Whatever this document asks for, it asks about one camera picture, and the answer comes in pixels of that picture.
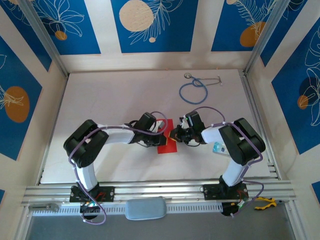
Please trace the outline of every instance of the black mount plate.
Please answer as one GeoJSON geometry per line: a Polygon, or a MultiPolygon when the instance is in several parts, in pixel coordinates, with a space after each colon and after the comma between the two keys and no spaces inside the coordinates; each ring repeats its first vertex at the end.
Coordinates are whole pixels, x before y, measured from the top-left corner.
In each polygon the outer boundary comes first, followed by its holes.
{"type": "MultiPolygon", "coordinates": [[[[95,196],[95,199],[100,203],[113,202],[115,196],[115,187],[99,186],[93,196],[95,196]]],[[[78,186],[72,186],[69,201],[70,203],[85,203],[91,202],[92,200],[86,196],[78,186]]]]}
{"type": "Polygon", "coordinates": [[[241,183],[236,189],[224,191],[221,184],[204,184],[203,186],[204,200],[246,200],[248,199],[247,186],[241,183]]]}

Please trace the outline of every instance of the stethoscope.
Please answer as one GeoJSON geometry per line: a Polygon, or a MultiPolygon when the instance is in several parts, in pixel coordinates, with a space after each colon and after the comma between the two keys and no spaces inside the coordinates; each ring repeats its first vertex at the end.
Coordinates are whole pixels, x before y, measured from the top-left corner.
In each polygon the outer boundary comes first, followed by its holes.
{"type": "Polygon", "coordinates": [[[207,89],[207,86],[216,85],[216,84],[220,84],[220,86],[223,85],[223,83],[222,83],[221,78],[220,78],[219,75],[218,75],[218,77],[196,78],[196,77],[192,76],[191,73],[186,72],[186,73],[184,74],[184,77],[185,77],[186,79],[193,79],[192,82],[183,84],[183,85],[180,87],[180,89],[179,89],[179,95],[180,95],[180,97],[181,97],[185,102],[187,102],[187,103],[189,103],[189,104],[197,105],[197,104],[203,103],[203,102],[207,99],[207,97],[208,97],[208,89],[207,89]],[[203,81],[203,80],[215,80],[216,82],[210,83],[210,84],[203,84],[203,83],[201,82],[201,81],[203,81]],[[189,101],[189,100],[185,99],[185,98],[182,96],[182,93],[181,93],[182,89],[183,89],[184,87],[186,87],[186,86],[189,86],[189,85],[192,85],[192,86],[194,86],[194,87],[196,87],[196,88],[204,88],[204,90],[205,90],[205,96],[204,96],[204,98],[203,98],[201,101],[198,101],[198,102],[189,101]]]}

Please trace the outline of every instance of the small blue object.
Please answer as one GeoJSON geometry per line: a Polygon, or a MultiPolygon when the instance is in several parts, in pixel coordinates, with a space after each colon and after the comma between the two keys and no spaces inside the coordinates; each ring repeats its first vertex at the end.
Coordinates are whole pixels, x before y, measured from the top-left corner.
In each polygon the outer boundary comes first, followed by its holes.
{"type": "Polygon", "coordinates": [[[125,204],[125,217],[129,220],[152,220],[163,218],[167,205],[161,197],[130,199],[125,204]]]}
{"type": "Polygon", "coordinates": [[[182,98],[182,99],[183,99],[185,102],[187,102],[188,104],[194,104],[194,105],[202,104],[202,103],[207,99],[207,97],[208,97],[208,89],[207,89],[206,85],[204,85],[204,84],[202,83],[202,81],[200,81],[200,78],[195,78],[195,77],[193,77],[193,76],[192,76],[192,78],[193,78],[192,82],[183,84],[183,85],[180,87],[180,89],[179,89],[180,98],[182,98]],[[196,88],[204,88],[204,90],[205,90],[205,96],[204,96],[204,98],[203,98],[201,101],[198,101],[198,102],[189,101],[189,100],[185,99],[185,98],[182,96],[182,93],[181,93],[182,89],[183,89],[184,87],[186,87],[186,86],[189,86],[189,85],[192,85],[192,86],[194,86],[194,87],[196,87],[196,88]]]}
{"type": "Polygon", "coordinates": [[[320,204],[320,181],[312,183],[312,188],[313,188],[314,193],[316,195],[316,198],[318,199],[318,202],[320,204]]]}

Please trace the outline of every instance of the yellow pliers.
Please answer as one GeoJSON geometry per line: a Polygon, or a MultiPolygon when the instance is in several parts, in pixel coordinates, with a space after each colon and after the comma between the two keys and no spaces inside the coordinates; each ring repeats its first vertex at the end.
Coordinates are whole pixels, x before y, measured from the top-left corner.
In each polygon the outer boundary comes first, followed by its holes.
{"type": "Polygon", "coordinates": [[[276,207],[278,204],[284,204],[284,203],[289,202],[288,200],[276,200],[273,197],[272,198],[265,198],[262,196],[257,197],[256,200],[265,201],[265,202],[268,202],[269,204],[267,204],[265,206],[256,206],[254,208],[255,210],[265,210],[270,207],[276,207]]]}

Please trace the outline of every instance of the white table surface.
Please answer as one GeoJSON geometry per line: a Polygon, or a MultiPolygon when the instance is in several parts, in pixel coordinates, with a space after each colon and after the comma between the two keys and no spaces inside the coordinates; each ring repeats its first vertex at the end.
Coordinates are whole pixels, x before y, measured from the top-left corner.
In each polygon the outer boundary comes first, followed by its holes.
{"type": "MultiPolygon", "coordinates": [[[[205,93],[202,88],[190,86],[183,94],[197,102],[205,93]]],[[[200,106],[219,109],[228,122],[245,118],[257,129],[238,70],[235,69],[72,73],[41,183],[75,182],[63,144],[87,119],[97,124],[121,125],[139,119],[144,112],[160,111],[177,125],[180,123],[179,117],[200,106]],[[197,78],[219,75],[223,86],[208,86],[208,98],[200,105],[186,103],[179,97],[180,86],[190,82],[190,79],[184,78],[186,72],[197,78]]],[[[222,121],[220,115],[210,109],[200,109],[198,112],[206,126],[222,121]]],[[[101,150],[94,169],[100,182],[218,178],[227,169],[230,157],[213,153],[212,149],[213,143],[199,147],[178,143],[176,153],[158,154],[156,147],[109,144],[101,150]]],[[[254,164],[246,174],[246,177],[269,176],[265,159],[254,164]]]]}

